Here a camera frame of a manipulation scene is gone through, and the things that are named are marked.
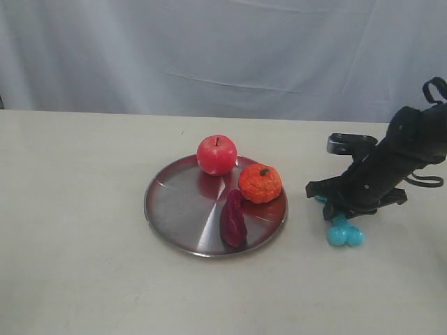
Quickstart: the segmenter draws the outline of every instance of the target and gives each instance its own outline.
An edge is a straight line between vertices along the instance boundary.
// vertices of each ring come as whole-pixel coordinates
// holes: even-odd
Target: pumpkin stem
[[[267,174],[267,172],[269,172],[269,171],[270,171],[270,169],[268,167],[266,167],[265,169],[262,169],[261,172],[259,172],[259,174],[261,176],[265,176]]]

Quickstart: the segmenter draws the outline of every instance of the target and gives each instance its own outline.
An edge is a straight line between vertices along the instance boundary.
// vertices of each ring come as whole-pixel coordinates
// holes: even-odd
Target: silver tray
[[[222,258],[246,253],[271,241],[286,222],[287,197],[267,204],[245,201],[242,208],[247,242],[239,248],[220,237],[220,213],[227,195],[237,188],[241,171],[256,163],[238,157],[230,174],[213,177],[198,166],[196,155],[166,166],[147,188],[145,215],[152,229],[170,245],[187,253]]]

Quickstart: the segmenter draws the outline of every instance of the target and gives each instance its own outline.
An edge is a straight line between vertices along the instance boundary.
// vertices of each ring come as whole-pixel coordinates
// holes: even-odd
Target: white curtain
[[[389,121],[447,77],[446,0],[0,0],[6,108]]]

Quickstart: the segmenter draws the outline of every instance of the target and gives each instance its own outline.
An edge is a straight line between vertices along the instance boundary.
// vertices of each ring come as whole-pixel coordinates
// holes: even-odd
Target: cyan plastic object
[[[326,202],[324,197],[316,196],[315,199],[319,202]],[[360,228],[351,225],[344,214],[338,214],[331,220],[331,225],[326,232],[328,242],[333,246],[360,246],[365,236]]]

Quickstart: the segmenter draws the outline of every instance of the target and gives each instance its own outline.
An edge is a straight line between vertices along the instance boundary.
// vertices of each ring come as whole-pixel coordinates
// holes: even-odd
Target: dark red vegetable
[[[221,212],[221,238],[235,248],[243,245],[247,238],[247,227],[242,214],[243,200],[239,190],[232,190]]]

